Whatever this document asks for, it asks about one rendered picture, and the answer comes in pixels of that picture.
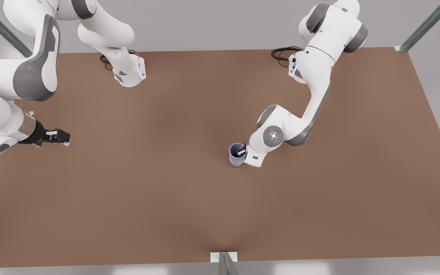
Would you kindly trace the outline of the purple cup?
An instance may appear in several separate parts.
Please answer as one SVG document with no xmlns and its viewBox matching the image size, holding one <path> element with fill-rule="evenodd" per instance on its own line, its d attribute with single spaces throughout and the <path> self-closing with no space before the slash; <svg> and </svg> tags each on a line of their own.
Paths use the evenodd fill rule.
<svg viewBox="0 0 440 275">
<path fill-rule="evenodd" d="M 242 143 L 234 143 L 230 146 L 229 148 L 229 159 L 230 162 L 245 162 L 246 160 L 246 154 L 243 155 L 242 157 L 238 157 L 237 156 L 237 151 L 241 150 L 241 148 L 243 147 Z"/>
</svg>

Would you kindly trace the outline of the silver frame post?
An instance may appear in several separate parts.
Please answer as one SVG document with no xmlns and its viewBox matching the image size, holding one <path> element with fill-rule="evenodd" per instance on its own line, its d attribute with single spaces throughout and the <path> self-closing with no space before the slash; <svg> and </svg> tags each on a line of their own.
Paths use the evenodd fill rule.
<svg viewBox="0 0 440 275">
<path fill-rule="evenodd" d="M 32 55 L 32 51 L 2 21 L 0 21 L 0 36 L 9 42 L 23 57 L 27 58 Z"/>
<path fill-rule="evenodd" d="M 218 275 L 240 275 L 236 267 L 237 252 L 211 252 L 210 262 L 218 263 Z"/>
<path fill-rule="evenodd" d="M 420 24 L 420 26 L 403 42 L 402 45 L 394 46 L 395 52 L 408 52 L 433 26 L 440 20 L 440 4 Z"/>
</svg>

